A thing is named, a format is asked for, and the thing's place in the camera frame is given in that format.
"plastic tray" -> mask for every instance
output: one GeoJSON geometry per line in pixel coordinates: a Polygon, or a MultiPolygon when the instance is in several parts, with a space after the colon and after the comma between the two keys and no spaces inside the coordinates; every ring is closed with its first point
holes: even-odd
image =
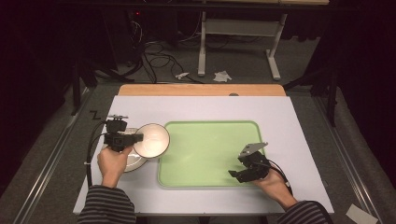
{"type": "Polygon", "coordinates": [[[237,159],[249,143],[262,141],[257,123],[172,121],[165,125],[170,145],[160,158],[159,182],[165,187],[248,186],[229,170],[245,169],[237,159]]]}

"desk leg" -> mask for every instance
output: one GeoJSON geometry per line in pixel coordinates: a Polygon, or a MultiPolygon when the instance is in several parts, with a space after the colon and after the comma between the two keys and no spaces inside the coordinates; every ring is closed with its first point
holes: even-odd
{"type": "Polygon", "coordinates": [[[205,64],[206,64],[205,38],[206,38],[206,12],[202,12],[201,47],[199,50],[198,77],[205,76],[205,64]]]}
{"type": "Polygon", "coordinates": [[[271,73],[272,73],[274,80],[280,80],[280,74],[279,74],[279,71],[277,70],[274,55],[275,55],[275,51],[277,48],[277,44],[279,43],[279,40],[280,40],[280,36],[282,35],[283,27],[285,26],[285,21],[286,21],[287,17],[288,17],[288,14],[282,14],[282,17],[280,18],[279,25],[277,26],[277,29],[276,29],[274,45],[273,45],[272,49],[268,49],[266,51],[267,60],[270,65],[271,73]]]}

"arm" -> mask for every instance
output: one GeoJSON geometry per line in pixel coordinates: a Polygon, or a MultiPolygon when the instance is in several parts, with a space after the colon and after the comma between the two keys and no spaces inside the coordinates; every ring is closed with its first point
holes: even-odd
{"type": "Polygon", "coordinates": [[[107,147],[99,153],[102,185],[92,186],[88,190],[78,223],[136,222],[134,204],[122,189],[116,188],[131,151],[132,147],[127,147],[120,153],[107,147]]]}
{"type": "Polygon", "coordinates": [[[279,224],[332,224],[332,219],[326,209],[318,202],[297,200],[289,193],[283,178],[276,171],[270,169],[264,179],[253,183],[264,191],[270,198],[277,201],[286,211],[279,217],[279,224]]]}

